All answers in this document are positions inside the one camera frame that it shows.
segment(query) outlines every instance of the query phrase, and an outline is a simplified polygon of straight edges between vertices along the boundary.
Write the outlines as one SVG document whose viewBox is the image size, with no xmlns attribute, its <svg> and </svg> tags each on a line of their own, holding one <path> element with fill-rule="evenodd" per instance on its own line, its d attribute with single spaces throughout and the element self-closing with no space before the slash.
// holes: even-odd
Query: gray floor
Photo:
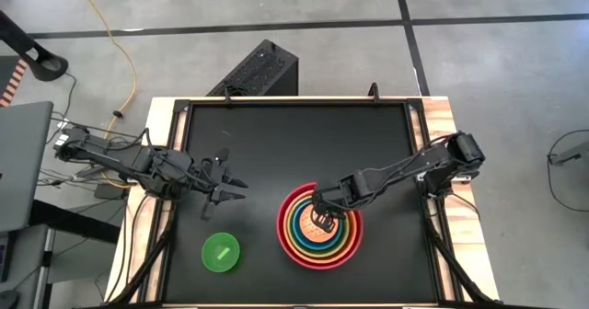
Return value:
<svg viewBox="0 0 589 309">
<path fill-rule="evenodd" d="M 114 29 L 400 17 L 397 0 L 96 1 Z M 413 18 L 589 13 L 589 0 L 407 1 Z M 0 0 L 0 8 L 29 32 L 102 29 L 85 0 Z M 589 127 L 589 21 L 417 27 L 415 34 L 432 94 L 450 96 L 457 126 L 475 133 L 488 156 L 474 190 L 502 299 L 586 307 L 589 215 L 549 196 L 545 156 L 563 133 Z M 152 97 L 206 94 L 263 39 L 300 57 L 301 95 L 364 95 L 373 81 L 387 95 L 418 93 L 400 27 L 128 37 L 119 42 L 135 62 L 139 92 L 116 129 L 139 132 Z M 40 43 L 66 57 L 78 78 L 69 118 L 107 125 L 131 89 L 120 53 L 102 38 Z M 66 77 L 41 83 L 27 71 L 15 103 L 49 99 L 61 110 L 69 85 Z M 561 149 L 587 138 L 572 137 Z M 43 165 L 77 169 L 54 160 L 51 148 Z M 586 172 L 573 162 L 555 169 L 553 180 L 563 200 L 589 209 Z M 72 188 L 40 189 L 38 197 L 67 208 L 95 202 Z M 62 236 L 56 246 L 70 241 Z M 57 284 L 52 307 L 97 304 L 93 281 L 113 250 L 92 243 L 71 253 L 89 263 L 57 262 L 55 280 L 79 280 Z"/>
</svg>

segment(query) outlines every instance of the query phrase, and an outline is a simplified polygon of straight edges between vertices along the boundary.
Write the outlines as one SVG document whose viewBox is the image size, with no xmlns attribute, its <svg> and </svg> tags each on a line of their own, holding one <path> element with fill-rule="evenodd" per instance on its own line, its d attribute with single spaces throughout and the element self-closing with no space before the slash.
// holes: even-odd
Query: wooden table frame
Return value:
<svg viewBox="0 0 589 309">
<path fill-rule="evenodd" d="M 423 104 L 423 115 L 427 125 L 427 135 L 422 135 L 422 127 L 417 117 L 417 111 L 411 111 L 411 123 L 413 124 L 413 131 L 415 134 L 415 142 L 420 148 L 423 145 L 423 137 L 436 138 L 441 135 L 450 134 L 456 131 L 452 110 L 447 97 L 381 97 L 381 99 L 421 99 Z M 171 145 L 174 149 L 179 150 L 183 135 L 184 127 L 187 120 L 187 110 L 182 110 L 178 113 L 178 120 L 176 121 L 177 129 L 174 131 L 175 138 L 173 140 L 168 138 L 170 134 L 170 127 L 172 125 L 172 117 L 174 115 L 174 106 L 176 100 L 191 100 L 191 101 L 219 101 L 225 99 L 224 97 L 154 97 L 147 116 L 147 123 L 145 127 L 149 128 L 150 136 L 153 145 L 168 146 Z M 372 99 L 372 97 L 232 97 L 235 101 L 238 100 L 309 100 L 309 99 L 338 99 L 338 100 L 363 100 Z M 462 198 L 475 203 L 470 185 L 453 186 L 454 192 Z M 147 252 L 150 234 L 154 225 L 154 218 L 156 216 L 156 199 L 148 198 L 138 212 L 137 208 L 140 201 L 144 197 L 144 191 L 139 186 L 131 189 L 128 208 L 126 210 L 126 227 L 121 228 L 121 235 L 119 243 L 115 252 L 112 268 L 110 271 L 109 285 L 105 295 L 105 302 L 114 299 L 124 288 L 124 284 L 129 281 L 135 271 L 139 269 L 144 262 L 145 254 Z M 157 225 L 157 235 L 160 235 L 166 224 L 169 211 L 169 202 L 164 202 L 162 213 L 159 218 L 159 225 Z M 430 202 L 430 211 L 436 212 L 435 206 Z M 125 250 L 123 259 L 122 241 L 123 230 L 127 241 L 131 238 L 132 221 L 135 214 L 137 216 L 136 226 L 133 235 L 133 257 L 129 257 L 130 250 Z M 448 197 L 445 201 L 445 214 L 447 216 L 447 225 L 449 228 L 450 237 L 452 239 L 455 257 L 460 265 L 467 272 L 468 276 L 477 283 L 479 288 L 490 296 L 492 299 L 498 299 L 498 293 L 493 278 L 491 263 L 487 254 L 487 247 L 483 238 L 480 222 L 477 214 L 474 213 L 467 205 L 460 200 Z M 439 230 L 439 223 L 435 222 L 436 228 Z M 157 297 L 157 287 L 159 285 L 160 271 L 162 265 L 163 253 L 159 255 L 156 263 L 151 269 L 149 280 L 147 282 L 145 300 L 155 301 Z M 446 300 L 455 300 L 456 295 L 453 291 L 453 283 L 451 274 L 442 256 L 437 253 L 437 261 L 442 276 L 442 284 Z M 118 285 L 115 285 L 119 273 L 122 268 L 121 280 Z M 130 271 L 130 276 L 127 276 L 127 269 Z M 468 300 L 468 295 L 464 293 L 465 300 Z M 134 295 L 132 302 L 136 301 L 137 293 Z"/>
</svg>

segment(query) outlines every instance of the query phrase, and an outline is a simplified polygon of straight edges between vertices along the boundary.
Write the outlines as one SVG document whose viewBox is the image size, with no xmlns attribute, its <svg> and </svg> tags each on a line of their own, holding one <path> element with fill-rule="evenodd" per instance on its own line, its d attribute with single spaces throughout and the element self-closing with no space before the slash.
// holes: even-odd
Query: blue bowl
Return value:
<svg viewBox="0 0 589 309">
<path fill-rule="evenodd" d="M 341 238 L 343 227 L 341 226 L 341 223 L 338 223 L 338 230 L 336 231 L 336 234 L 326 242 L 316 243 L 314 241 L 309 240 L 306 236 L 303 235 L 303 231 L 301 230 L 301 225 L 299 223 L 299 220 L 301 219 L 301 213 L 303 213 L 303 210 L 309 204 L 311 204 L 311 201 L 301 204 L 294 212 L 293 221 L 291 225 L 294 237 L 301 246 L 309 250 L 322 251 L 330 249 L 331 247 L 336 245 L 338 243 L 338 240 Z"/>
</svg>

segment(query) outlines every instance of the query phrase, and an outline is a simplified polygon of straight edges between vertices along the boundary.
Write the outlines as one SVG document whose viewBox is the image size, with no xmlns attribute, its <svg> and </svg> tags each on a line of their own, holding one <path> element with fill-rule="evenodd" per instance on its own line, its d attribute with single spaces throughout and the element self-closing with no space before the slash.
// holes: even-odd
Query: red bowl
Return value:
<svg viewBox="0 0 589 309">
<path fill-rule="evenodd" d="M 280 210 L 278 211 L 278 216 L 276 217 L 276 234 L 278 235 L 278 240 L 280 241 L 281 246 L 283 247 L 284 252 L 286 252 L 286 254 L 296 263 L 298 263 L 299 265 L 309 268 L 309 269 L 334 269 L 337 268 L 338 266 L 342 265 L 343 263 L 345 263 L 348 259 L 350 259 L 355 252 L 358 250 L 358 247 L 360 246 L 360 243 L 362 242 L 362 237 L 364 234 L 364 223 L 362 220 L 362 215 L 359 212 L 353 212 L 355 219 L 356 219 L 356 225 L 357 225 L 357 231 L 356 231 L 356 236 L 354 237 L 354 239 L 352 239 L 353 243 L 352 243 L 352 248 L 350 249 L 350 251 L 344 255 L 343 257 L 339 258 L 336 261 L 333 261 L 329 264 L 317 264 L 317 263 L 310 263 L 307 261 L 304 261 L 303 259 L 301 259 L 295 252 L 293 252 L 293 249 L 291 247 L 289 247 L 287 245 L 286 242 L 286 234 L 284 233 L 284 229 L 283 229 L 283 219 L 284 219 L 284 215 L 286 214 L 286 208 L 289 206 L 290 202 L 292 200 L 294 200 L 296 197 L 298 197 L 299 195 L 303 194 L 306 191 L 315 189 L 317 183 L 308 183 L 305 184 L 295 190 L 293 190 L 290 194 L 288 194 L 288 196 L 286 196 L 286 199 L 284 200 L 283 204 L 280 207 Z"/>
</svg>

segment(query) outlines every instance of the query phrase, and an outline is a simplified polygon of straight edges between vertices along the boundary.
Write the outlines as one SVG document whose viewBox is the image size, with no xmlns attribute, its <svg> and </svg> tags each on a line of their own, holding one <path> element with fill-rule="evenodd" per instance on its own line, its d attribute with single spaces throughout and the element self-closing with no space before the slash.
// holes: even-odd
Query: yellow cable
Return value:
<svg viewBox="0 0 589 309">
<path fill-rule="evenodd" d="M 112 36 L 112 33 L 110 32 L 109 24 L 107 23 L 106 19 L 104 19 L 104 16 L 102 16 L 102 13 L 100 13 L 100 10 L 98 10 L 98 8 L 96 7 L 96 4 L 94 3 L 94 1 L 92 1 L 92 0 L 87 0 L 87 1 L 90 3 L 90 5 L 94 9 L 94 11 L 97 13 L 97 15 L 100 17 L 100 20 L 102 20 L 102 24 L 104 24 L 104 28 L 107 30 L 107 33 L 109 34 L 110 41 L 112 42 L 113 45 L 115 45 L 115 47 L 117 47 L 122 52 L 123 55 L 125 55 L 125 58 L 127 59 L 127 62 L 129 63 L 129 66 L 131 66 L 131 70 L 133 71 L 133 89 L 131 90 L 131 94 L 127 97 L 127 100 L 125 101 L 125 103 L 123 103 L 122 106 L 118 110 L 119 112 L 122 112 L 125 108 L 127 108 L 127 105 L 129 104 L 129 102 L 131 102 L 131 99 L 133 98 L 133 96 L 135 95 L 135 91 L 137 90 L 137 70 L 135 69 L 135 66 L 133 65 L 133 61 L 131 61 L 131 57 L 129 56 L 127 51 L 125 51 L 123 49 L 123 47 L 121 47 L 121 45 L 119 43 L 117 43 L 117 41 Z M 112 128 L 112 126 L 114 125 L 114 122 L 116 120 L 117 120 L 117 117 L 115 116 L 110 121 L 107 131 L 104 133 L 104 139 L 109 137 L 110 129 Z M 121 184 L 117 184 L 117 183 L 111 181 L 104 172 L 101 172 L 101 174 L 106 179 L 106 181 L 114 187 L 117 187 L 119 189 L 128 189 L 131 187 L 129 185 L 121 185 Z"/>
</svg>

